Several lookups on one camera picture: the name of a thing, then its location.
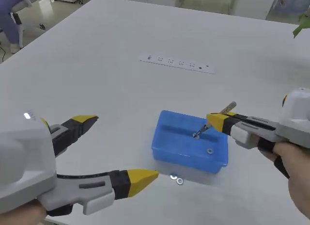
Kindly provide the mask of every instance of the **white table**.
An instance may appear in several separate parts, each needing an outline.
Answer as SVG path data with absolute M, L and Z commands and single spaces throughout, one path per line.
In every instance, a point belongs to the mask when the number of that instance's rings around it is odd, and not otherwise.
M 3 103 L 29 105 L 50 123 L 77 114 L 100 119 L 57 158 L 62 174 L 115 169 L 177 171 L 139 195 L 91 216 L 79 205 L 71 225 L 307 224 L 287 180 L 257 150 L 229 139 L 217 175 L 153 160 L 159 113 L 204 117 L 232 100 L 236 111 L 277 121 L 287 92 L 310 87 L 310 32 L 294 25 L 124 0 L 93 0 L 0 65 Z M 141 53 L 208 60 L 215 75 L 139 62 Z

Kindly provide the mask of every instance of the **green plant leaf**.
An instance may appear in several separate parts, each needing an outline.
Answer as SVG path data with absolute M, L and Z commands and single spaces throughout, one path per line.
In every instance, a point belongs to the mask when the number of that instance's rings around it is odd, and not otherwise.
M 297 29 L 293 31 L 294 38 L 303 30 L 303 29 L 309 29 L 310 28 L 310 19 L 305 20 L 302 22 Z

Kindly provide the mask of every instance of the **metal washer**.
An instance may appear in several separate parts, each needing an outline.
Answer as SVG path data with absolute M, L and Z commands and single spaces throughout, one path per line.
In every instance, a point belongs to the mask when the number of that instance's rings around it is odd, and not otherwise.
M 182 178 L 177 178 L 176 183 L 178 185 L 183 185 L 183 179 Z
M 207 149 L 208 154 L 213 154 L 213 150 L 211 148 Z
M 176 180 L 178 178 L 178 176 L 174 173 L 171 173 L 170 178 L 171 178 L 171 180 Z

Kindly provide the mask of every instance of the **blue plastic bin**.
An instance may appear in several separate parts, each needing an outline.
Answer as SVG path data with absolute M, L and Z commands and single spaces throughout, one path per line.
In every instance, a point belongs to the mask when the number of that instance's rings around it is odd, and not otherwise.
M 205 123 L 205 118 L 162 111 L 152 142 L 154 159 L 217 173 L 228 164 L 227 135 L 210 128 L 194 139 Z

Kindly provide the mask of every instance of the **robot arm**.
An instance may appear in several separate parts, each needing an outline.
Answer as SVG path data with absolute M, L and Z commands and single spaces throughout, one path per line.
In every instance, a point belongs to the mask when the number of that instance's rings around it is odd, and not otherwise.
M 16 117 L 14 125 L 0 128 L 0 214 L 37 198 L 50 216 L 70 214 L 75 203 L 88 215 L 134 196 L 158 177 L 158 171 L 142 169 L 58 175 L 55 158 L 98 117 L 75 116 L 53 126 L 33 111 L 18 112 Z

